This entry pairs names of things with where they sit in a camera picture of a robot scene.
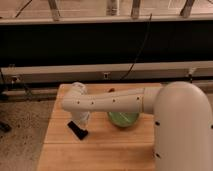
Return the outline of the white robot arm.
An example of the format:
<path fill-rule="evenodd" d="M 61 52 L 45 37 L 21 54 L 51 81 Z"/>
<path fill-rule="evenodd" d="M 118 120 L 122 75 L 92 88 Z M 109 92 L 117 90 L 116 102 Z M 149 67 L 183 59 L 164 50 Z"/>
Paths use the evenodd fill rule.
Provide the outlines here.
<path fill-rule="evenodd" d="M 62 108 L 77 123 L 90 112 L 154 116 L 155 171 L 213 171 L 213 108 L 206 94 L 188 82 L 89 94 L 73 83 Z"/>

